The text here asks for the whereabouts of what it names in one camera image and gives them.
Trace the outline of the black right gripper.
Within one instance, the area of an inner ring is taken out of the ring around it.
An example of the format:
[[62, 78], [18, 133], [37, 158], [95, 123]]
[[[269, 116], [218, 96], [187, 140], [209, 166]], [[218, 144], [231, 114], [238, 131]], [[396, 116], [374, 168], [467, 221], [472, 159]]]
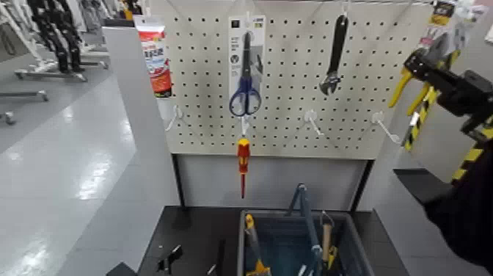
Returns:
[[411, 53], [403, 64], [404, 73], [412, 79], [440, 90], [441, 107], [456, 117], [468, 116], [462, 133], [474, 133], [492, 116], [492, 83], [472, 70], [459, 76], [448, 69], [447, 57], [433, 61], [421, 50]]

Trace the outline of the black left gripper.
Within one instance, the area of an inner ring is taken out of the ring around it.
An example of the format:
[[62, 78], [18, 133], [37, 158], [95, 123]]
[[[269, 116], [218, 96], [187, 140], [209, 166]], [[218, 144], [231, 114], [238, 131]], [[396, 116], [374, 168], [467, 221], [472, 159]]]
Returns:
[[[169, 253], [164, 254], [157, 263], [157, 273], [163, 275], [172, 275], [172, 265], [183, 256], [183, 248], [181, 244], [174, 247]], [[207, 271], [207, 275], [216, 275], [216, 264], [213, 264]], [[106, 276], [137, 276], [137, 273], [126, 263], [120, 262], [118, 265], [110, 269]]]

